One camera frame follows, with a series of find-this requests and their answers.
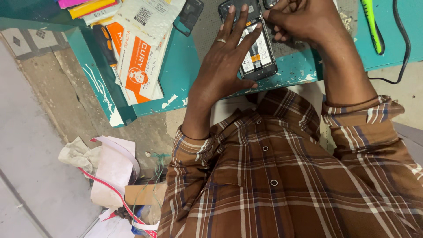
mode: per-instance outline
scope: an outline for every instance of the man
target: man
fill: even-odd
[[[264,18],[276,40],[295,36],[320,53],[323,120],[336,143],[319,146],[319,115],[287,90],[209,128],[219,99],[256,88],[237,71],[261,26],[237,46],[247,6],[235,9],[189,93],[167,174],[159,237],[421,237],[423,173],[393,129],[404,108],[378,96],[332,0],[280,0]]]

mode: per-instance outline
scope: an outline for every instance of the qr code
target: qr code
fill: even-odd
[[[142,25],[146,25],[148,19],[151,17],[151,12],[144,7],[141,7],[141,9],[138,11],[137,15],[134,17],[135,20],[137,20]]]

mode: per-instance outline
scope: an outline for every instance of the man's left hand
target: man's left hand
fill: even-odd
[[[258,23],[255,30],[238,45],[245,29],[248,16],[248,5],[241,8],[239,20],[232,30],[235,17],[235,6],[229,8],[225,23],[220,27],[216,40],[204,57],[197,79],[189,93],[189,103],[200,103],[203,107],[211,107],[223,97],[239,90],[257,88],[253,80],[240,80],[238,70],[253,43],[260,36],[262,25]]]

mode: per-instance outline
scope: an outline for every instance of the table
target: table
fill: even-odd
[[[101,54],[90,28],[84,26],[79,20],[71,20],[70,16],[67,16],[68,13],[57,9],[58,5],[52,0],[38,0],[27,6],[22,4],[22,1],[34,2],[0,0],[0,28],[64,31],[111,126],[123,127],[137,117],[183,108],[187,105],[188,91],[200,68],[192,37],[185,37],[177,30],[172,30],[159,75],[165,98],[128,106],[120,87],[114,83],[115,76]],[[423,44],[420,43],[423,39],[423,30],[414,29],[423,22],[423,15],[419,12],[419,9],[423,9],[423,2],[410,0],[407,3],[399,2],[398,4],[401,19],[412,44],[410,62],[423,60]],[[386,50],[382,56],[376,54],[363,8],[360,5],[358,30],[354,40],[366,70],[401,64],[405,51],[405,43],[393,18],[392,1],[374,0],[373,5]],[[45,14],[43,9],[48,9],[49,14]],[[278,65],[276,75],[261,80],[257,89],[240,91],[233,96],[322,79],[322,64],[319,55],[314,50],[279,57],[276,62]]]

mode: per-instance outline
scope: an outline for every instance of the plaid shirt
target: plaid shirt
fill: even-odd
[[[388,96],[323,105],[337,148],[319,145],[319,115],[287,90],[236,112],[206,140],[176,134],[159,237],[421,237],[423,172],[391,118]]]

